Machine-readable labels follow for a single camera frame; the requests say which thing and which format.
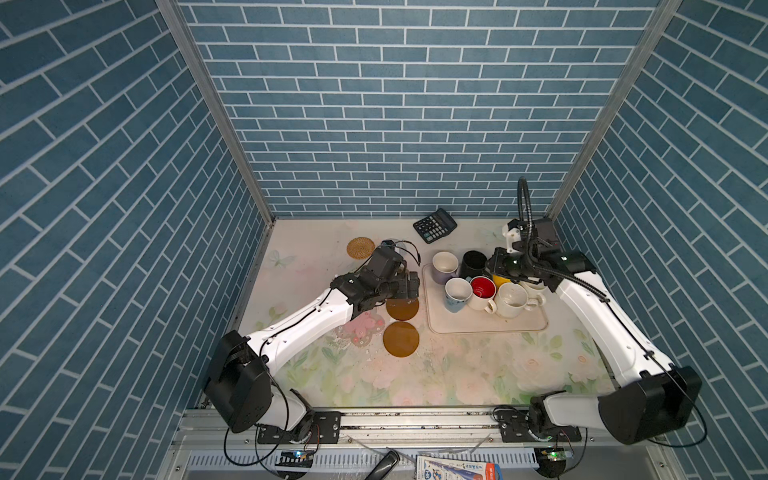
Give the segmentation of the amber glossy round coaster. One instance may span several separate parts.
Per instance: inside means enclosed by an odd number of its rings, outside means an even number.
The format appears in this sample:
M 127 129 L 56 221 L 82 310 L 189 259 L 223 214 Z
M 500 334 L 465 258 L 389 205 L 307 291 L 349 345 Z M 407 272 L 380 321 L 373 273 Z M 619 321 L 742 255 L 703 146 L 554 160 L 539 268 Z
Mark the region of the amber glossy round coaster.
M 418 313 L 420 302 L 418 299 L 389 299 L 385 306 L 391 318 L 409 321 Z

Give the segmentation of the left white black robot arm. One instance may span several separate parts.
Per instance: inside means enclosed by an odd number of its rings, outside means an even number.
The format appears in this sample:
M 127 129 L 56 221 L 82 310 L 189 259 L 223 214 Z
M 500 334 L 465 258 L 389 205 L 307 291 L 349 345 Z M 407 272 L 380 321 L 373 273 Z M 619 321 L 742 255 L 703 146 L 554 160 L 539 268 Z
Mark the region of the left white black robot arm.
M 415 271 L 398 272 L 377 285 L 352 273 L 293 315 L 264 330 L 242 335 L 233 330 L 219 341 L 202 390 L 233 433 L 256 425 L 305 433 L 312 407 L 279 385 L 277 372 L 294 356 L 331 330 L 389 299 L 419 296 Z

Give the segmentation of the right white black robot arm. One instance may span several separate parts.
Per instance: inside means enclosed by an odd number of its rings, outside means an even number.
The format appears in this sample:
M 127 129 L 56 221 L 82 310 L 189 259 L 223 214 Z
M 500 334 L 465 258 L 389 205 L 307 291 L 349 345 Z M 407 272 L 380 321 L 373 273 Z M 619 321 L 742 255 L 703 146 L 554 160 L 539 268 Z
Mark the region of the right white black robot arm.
M 683 428 L 697 412 L 698 373 L 675 365 L 640 331 L 583 253 L 552 251 L 536 258 L 498 247 L 486 268 L 514 283 L 542 283 L 579 319 L 614 376 L 616 387 L 606 395 L 560 391 L 533 397 L 532 435 L 544 438 L 561 427 L 598 429 L 632 445 Z

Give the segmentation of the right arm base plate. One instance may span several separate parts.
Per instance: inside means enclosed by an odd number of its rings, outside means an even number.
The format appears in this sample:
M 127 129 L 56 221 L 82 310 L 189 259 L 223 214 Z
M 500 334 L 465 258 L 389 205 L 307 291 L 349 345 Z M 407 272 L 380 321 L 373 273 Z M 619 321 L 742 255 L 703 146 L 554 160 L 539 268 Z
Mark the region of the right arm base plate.
M 503 443 L 549 442 L 573 444 L 583 440 L 581 431 L 572 426 L 545 427 L 530 419 L 527 410 L 511 405 L 501 405 L 491 411 L 491 418 L 497 423 Z

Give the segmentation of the tan rattan round coaster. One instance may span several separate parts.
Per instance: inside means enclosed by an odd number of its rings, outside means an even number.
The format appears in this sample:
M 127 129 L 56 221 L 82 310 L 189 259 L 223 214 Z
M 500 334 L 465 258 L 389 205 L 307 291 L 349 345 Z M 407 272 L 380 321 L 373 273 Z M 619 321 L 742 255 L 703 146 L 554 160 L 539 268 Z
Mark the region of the tan rattan round coaster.
M 376 244 L 368 237 L 356 237 L 350 240 L 346 246 L 347 254 L 356 260 L 367 259 L 375 250 Z

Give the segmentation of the lilac mug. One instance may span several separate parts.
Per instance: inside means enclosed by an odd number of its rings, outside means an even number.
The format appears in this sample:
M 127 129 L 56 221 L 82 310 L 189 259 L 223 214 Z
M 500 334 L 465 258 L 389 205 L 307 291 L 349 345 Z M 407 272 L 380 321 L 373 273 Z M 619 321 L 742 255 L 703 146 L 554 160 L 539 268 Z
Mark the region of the lilac mug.
M 439 285 L 445 285 L 458 276 L 459 261 L 451 252 L 440 251 L 432 258 L 432 279 Z

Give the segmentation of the pink flower coaster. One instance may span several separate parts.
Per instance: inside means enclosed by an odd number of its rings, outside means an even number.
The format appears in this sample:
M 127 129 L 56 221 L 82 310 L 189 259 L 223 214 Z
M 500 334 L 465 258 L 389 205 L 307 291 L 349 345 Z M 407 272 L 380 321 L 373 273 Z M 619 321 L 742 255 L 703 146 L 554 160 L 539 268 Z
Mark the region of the pink flower coaster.
M 338 338 L 349 341 L 357 347 L 367 346 L 374 334 L 381 333 L 385 328 L 385 320 L 375 311 L 362 313 L 354 320 L 335 329 Z

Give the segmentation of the beige rectangular tray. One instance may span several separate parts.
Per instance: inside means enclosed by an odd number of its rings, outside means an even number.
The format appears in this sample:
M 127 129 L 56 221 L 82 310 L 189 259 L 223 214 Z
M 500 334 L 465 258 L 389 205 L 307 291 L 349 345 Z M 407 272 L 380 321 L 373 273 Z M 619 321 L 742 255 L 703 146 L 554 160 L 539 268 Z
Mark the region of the beige rectangular tray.
M 420 289 L 420 302 L 425 308 L 427 324 L 436 334 L 542 331 L 549 325 L 541 308 L 525 311 L 512 319 L 476 311 L 467 306 L 457 313 L 449 312 L 445 306 L 444 286 L 433 280 L 431 264 L 422 268 Z

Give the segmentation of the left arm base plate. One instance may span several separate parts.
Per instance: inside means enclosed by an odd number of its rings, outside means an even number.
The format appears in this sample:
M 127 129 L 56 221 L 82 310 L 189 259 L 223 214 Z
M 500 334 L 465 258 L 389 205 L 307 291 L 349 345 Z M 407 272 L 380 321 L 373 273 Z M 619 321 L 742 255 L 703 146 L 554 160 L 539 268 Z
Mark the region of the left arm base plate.
M 289 431 L 275 426 L 259 426 L 257 442 L 259 445 L 337 444 L 341 418 L 340 411 L 313 411 L 306 414 L 299 424 Z

